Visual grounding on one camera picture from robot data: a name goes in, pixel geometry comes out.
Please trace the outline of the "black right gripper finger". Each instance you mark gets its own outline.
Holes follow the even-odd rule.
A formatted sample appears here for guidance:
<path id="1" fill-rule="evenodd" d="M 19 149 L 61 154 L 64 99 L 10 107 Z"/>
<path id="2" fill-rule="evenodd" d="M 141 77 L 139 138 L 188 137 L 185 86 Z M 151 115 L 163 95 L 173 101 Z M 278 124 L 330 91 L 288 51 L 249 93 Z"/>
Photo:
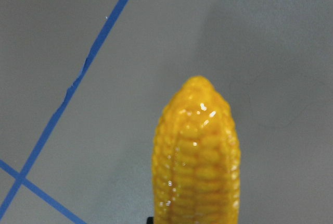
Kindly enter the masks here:
<path id="1" fill-rule="evenodd" d="M 153 224 L 153 217 L 147 218 L 147 224 Z"/>

